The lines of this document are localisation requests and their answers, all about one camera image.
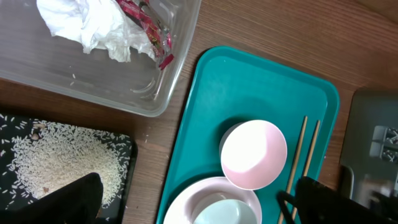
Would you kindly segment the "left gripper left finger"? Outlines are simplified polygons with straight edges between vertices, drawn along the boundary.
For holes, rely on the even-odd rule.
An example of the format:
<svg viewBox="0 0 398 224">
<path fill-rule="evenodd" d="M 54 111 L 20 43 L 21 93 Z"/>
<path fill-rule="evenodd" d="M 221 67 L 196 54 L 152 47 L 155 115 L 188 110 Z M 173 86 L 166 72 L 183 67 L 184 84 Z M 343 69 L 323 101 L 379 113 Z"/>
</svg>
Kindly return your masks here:
<svg viewBox="0 0 398 224">
<path fill-rule="evenodd" d="M 1 211 L 1 223 L 94 223 L 101 208 L 103 184 L 96 172 L 16 211 Z"/>
</svg>

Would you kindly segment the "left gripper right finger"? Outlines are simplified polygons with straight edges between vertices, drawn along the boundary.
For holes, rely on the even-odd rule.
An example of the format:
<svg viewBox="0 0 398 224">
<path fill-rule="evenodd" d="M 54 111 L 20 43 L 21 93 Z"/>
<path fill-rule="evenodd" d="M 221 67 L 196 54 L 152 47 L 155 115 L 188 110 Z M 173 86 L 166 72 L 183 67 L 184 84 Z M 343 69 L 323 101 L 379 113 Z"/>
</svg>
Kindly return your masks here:
<svg viewBox="0 0 398 224">
<path fill-rule="evenodd" d="M 287 204 L 297 209 L 301 223 L 397 223 L 397 197 L 385 195 L 380 190 L 365 193 L 367 205 L 361 205 L 313 180 L 298 180 L 295 195 L 280 191 L 276 199 L 287 223 L 294 223 L 293 213 Z"/>
</svg>

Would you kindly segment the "white bowl with rice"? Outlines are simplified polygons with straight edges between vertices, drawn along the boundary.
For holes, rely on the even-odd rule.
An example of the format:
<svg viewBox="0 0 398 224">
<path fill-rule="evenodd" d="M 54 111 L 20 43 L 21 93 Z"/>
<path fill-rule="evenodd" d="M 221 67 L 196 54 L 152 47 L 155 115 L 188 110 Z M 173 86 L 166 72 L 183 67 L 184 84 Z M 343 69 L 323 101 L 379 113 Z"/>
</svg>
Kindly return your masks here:
<svg viewBox="0 0 398 224">
<path fill-rule="evenodd" d="M 219 144 L 224 176 L 243 190 L 267 187 L 284 169 L 287 143 L 273 123 L 255 119 L 235 124 Z"/>
</svg>

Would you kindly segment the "grey bowl with brown scraps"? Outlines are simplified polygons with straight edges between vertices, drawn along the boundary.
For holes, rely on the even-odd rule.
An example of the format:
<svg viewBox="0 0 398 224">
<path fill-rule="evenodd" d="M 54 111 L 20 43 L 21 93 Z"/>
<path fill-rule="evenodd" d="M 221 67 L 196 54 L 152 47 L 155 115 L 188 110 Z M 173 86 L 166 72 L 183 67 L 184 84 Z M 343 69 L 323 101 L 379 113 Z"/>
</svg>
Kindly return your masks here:
<svg viewBox="0 0 398 224">
<path fill-rule="evenodd" d="M 193 224 L 256 224 L 257 217 L 245 202 L 231 194 L 214 193 L 201 199 L 192 212 Z"/>
</svg>

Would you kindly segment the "red snack wrapper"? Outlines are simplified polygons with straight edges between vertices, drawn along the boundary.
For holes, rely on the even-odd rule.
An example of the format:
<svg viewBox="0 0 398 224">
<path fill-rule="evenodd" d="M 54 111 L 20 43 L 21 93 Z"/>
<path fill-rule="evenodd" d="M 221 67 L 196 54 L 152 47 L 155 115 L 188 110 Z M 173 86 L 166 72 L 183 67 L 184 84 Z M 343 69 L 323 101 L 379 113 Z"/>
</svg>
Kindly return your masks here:
<svg viewBox="0 0 398 224">
<path fill-rule="evenodd" d="M 157 67 L 159 70 L 164 70 L 174 59 L 169 26 L 155 12 L 149 0 L 116 0 L 116 2 L 124 13 L 144 30 L 152 44 Z"/>
</svg>

